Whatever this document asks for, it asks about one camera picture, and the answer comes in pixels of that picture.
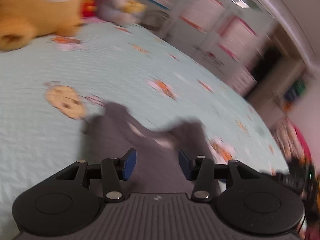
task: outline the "bed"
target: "bed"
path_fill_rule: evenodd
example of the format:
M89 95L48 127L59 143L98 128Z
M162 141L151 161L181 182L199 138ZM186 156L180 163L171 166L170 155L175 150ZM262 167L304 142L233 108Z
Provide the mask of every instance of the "bed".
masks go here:
M52 38L0 54L0 239L19 232L11 207L20 193L82 158L83 123L49 104L45 93L54 85L76 91L85 117L99 113L103 100L125 105L149 129L196 117L209 140L233 148L233 158L258 171L287 171L253 108L148 30L89 23L71 45Z

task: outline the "gray ribbed panel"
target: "gray ribbed panel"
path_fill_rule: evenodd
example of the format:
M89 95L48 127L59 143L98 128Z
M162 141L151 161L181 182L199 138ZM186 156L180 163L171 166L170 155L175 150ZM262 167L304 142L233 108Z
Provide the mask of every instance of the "gray ribbed panel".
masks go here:
M185 194L131 194L130 198L122 203L107 204L92 224L76 233L59 237L39 237L23 233L16 240L40 239L268 240L230 229L217 218L209 205L194 203ZM289 234L270 239L299 238Z

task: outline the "ceiling light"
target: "ceiling light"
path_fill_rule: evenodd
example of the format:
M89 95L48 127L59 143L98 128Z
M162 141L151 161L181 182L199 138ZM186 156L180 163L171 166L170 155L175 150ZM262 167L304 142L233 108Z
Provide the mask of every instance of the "ceiling light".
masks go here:
M233 1L235 4L239 5L243 9L249 8L249 6L242 0L231 0L231 1Z

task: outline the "pink wall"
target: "pink wall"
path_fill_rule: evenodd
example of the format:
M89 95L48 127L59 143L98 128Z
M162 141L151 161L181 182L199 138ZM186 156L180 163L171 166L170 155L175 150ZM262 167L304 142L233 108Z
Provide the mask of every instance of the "pink wall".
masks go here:
M311 151L315 166L320 169L320 78L308 87L305 95L290 113Z

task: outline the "black circular housing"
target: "black circular housing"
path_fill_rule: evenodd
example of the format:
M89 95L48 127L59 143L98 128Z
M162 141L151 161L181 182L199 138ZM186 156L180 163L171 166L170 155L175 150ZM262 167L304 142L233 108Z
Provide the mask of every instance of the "black circular housing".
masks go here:
M216 211L235 229L270 236L295 228L303 218L304 206L297 194L261 177L238 180L218 197Z
M62 236L88 225L99 209L97 196L80 184L51 180L22 193L12 215L18 227L31 234Z

